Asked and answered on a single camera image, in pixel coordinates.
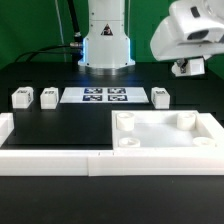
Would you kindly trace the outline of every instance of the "green backdrop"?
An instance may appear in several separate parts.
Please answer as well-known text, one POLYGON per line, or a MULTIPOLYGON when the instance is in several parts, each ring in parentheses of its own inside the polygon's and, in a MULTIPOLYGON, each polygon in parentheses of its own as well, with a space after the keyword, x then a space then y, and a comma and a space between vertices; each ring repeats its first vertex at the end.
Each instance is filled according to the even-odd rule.
MULTIPOLYGON (((168 15, 173 0, 131 0, 130 38, 132 58, 152 62, 149 41, 159 22, 168 15)), ((66 0, 58 0, 65 43, 73 41, 66 0)), ((74 0, 82 34, 88 32, 88 0, 74 0)), ((54 0, 0 0, 0 68, 27 51, 61 44, 54 0)), ((40 55, 38 61, 64 61, 62 55, 40 55)), ((224 78, 224 56, 215 56, 207 66, 224 78)))

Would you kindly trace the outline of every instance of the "black table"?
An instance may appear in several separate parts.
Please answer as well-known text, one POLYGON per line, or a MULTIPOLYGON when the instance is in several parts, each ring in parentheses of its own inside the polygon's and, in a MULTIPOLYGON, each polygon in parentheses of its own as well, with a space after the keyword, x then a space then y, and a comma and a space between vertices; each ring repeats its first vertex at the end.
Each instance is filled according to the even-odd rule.
MULTIPOLYGON (((144 87, 149 99, 152 87, 164 87, 170 109, 209 112, 223 125, 224 81, 210 71, 175 78, 170 69, 141 63, 129 74, 97 77, 70 63, 11 64, 0 72, 0 112, 14 113, 15 131, 3 149, 111 149, 111 110, 154 109, 151 103, 59 104, 42 111, 39 96, 51 86, 60 96, 65 87, 144 87), (34 88, 35 100, 15 111, 11 94, 22 86, 34 88)), ((223 208, 222 176, 0 177, 0 222, 7 224, 220 224, 223 208)))
POLYGON ((224 124, 224 80, 210 71, 175 78, 171 64, 139 63, 127 74, 96 76, 79 72, 71 63, 15 63, 0 78, 0 112, 13 112, 16 126, 3 148, 112 149, 111 111, 154 110, 152 87, 167 89, 170 110, 212 113, 224 124), (13 110, 11 94, 25 86, 34 88, 34 102, 27 110, 13 110), (47 87, 59 88, 60 97, 65 87, 144 87, 150 103, 59 104, 46 111, 40 109, 40 95, 47 87))

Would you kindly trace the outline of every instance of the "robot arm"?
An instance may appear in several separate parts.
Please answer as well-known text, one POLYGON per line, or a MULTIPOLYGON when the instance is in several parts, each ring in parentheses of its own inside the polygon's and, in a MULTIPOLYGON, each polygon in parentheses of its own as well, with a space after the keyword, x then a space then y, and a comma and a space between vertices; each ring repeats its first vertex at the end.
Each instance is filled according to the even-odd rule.
POLYGON ((161 22, 150 43, 154 57, 158 61, 178 59, 172 69, 177 76, 204 73, 203 59, 184 58, 206 60, 224 53, 223 9, 223 0, 179 0, 171 4, 170 16, 161 22))

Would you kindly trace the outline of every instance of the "black cable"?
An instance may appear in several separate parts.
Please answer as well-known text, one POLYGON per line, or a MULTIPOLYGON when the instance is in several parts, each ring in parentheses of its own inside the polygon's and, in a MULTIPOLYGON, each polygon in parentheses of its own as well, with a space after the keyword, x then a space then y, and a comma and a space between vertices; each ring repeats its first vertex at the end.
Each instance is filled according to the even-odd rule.
POLYGON ((51 52, 51 51, 30 51, 30 52, 26 52, 24 54, 21 54, 19 55, 14 62, 18 62, 20 58, 26 56, 26 55, 29 55, 29 54, 35 54, 35 55, 38 55, 38 54, 71 54, 73 55, 74 52, 51 52))
POLYGON ((74 2, 73 2, 73 0, 67 0, 67 2, 68 2, 69 12, 70 12, 71 20, 72 20, 73 30, 75 33, 74 39, 77 42, 82 42, 83 38, 82 38, 80 29, 79 29, 79 24, 78 24, 77 15, 75 12, 74 2))
POLYGON ((30 62, 36 55, 39 54, 39 51, 48 51, 48 50, 53 50, 53 49, 58 49, 58 48, 67 48, 70 47, 70 45, 53 45, 53 46, 49 46, 49 47, 44 47, 39 49, 38 51, 34 51, 34 53, 32 53, 28 58, 27 58, 27 62, 30 62))

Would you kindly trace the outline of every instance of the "small white box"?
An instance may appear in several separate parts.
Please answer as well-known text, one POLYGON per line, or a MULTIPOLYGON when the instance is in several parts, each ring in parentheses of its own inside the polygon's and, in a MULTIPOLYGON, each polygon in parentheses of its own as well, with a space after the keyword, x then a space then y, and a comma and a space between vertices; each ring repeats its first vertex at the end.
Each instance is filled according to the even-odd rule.
POLYGON ((170 95, 164 88, 152 88, 151 101, 156 109, 169 109, 170 95))
POLYGON ((40 96, 41 109, 55 109, 58 100, 58 88, 45 88, 40 96))
POLYGON ((15 109, 26 109, 32 102, 32 87, 20 87, 12 94, 12 106, 15 109))

